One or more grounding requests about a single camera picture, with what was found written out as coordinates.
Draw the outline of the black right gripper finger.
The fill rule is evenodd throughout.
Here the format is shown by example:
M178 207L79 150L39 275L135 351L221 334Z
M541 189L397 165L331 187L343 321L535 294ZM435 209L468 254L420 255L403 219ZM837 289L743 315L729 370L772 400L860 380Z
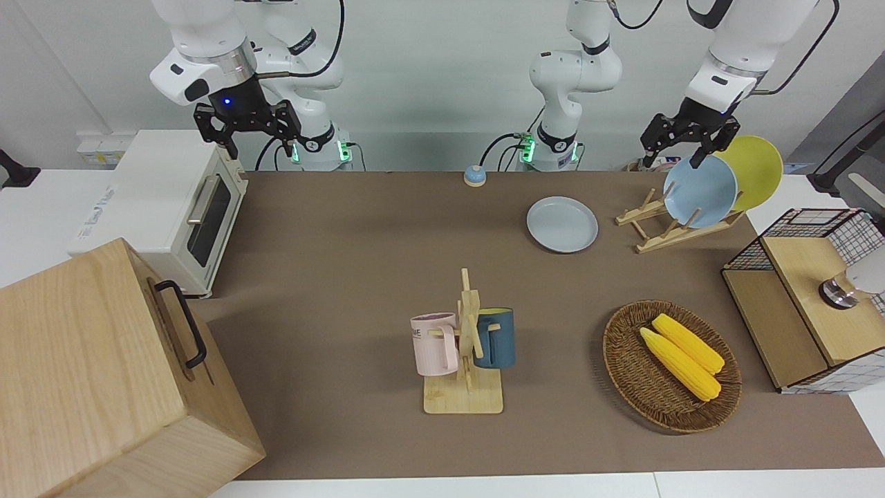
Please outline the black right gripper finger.
M296 110L288 99L283 99L277 104L270 105L269 111L270 117L265 132L281 141L285 153L291 157L295 151L294 143L301 136L301 122Z
M231 160L239 158L239 150L233 141L236 129L230 120L224 116L219 117L214 107L205 103L196 104L193 118L203 142L217 145L218 148L227 152L228 158Z

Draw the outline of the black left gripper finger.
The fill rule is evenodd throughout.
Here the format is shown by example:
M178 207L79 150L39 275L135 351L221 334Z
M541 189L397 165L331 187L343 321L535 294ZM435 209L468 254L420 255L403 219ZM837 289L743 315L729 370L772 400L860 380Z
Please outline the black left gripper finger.
M736 137L740 122L734 116L728 117L721 127L713 130L700 124L692 126L689 132L690 142L697 142L698 148L689 159L690 167L698 169L702 162L717 151L725 151Z
M640 166L650 167L661 151L682 141L684 133L686 133L685 120L654 116L640 136L644 148L644 157L640 160Z

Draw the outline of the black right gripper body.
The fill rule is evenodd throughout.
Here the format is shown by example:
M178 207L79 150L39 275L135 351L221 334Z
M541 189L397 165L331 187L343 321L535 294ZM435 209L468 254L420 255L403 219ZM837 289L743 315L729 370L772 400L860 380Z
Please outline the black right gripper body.
M274 120L259 77L253 75L234 87L219 89L208 95L214 117L223 128L233 132L272 133L270 123Z

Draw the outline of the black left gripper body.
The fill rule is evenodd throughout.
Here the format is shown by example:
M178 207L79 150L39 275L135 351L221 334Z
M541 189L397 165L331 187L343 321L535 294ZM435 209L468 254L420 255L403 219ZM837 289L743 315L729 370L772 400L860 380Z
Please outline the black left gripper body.
M717 132L725 123L725 116L720 111L706 107L692 98L682 99L679 110L673 117L673 134L685 135L689 131Z

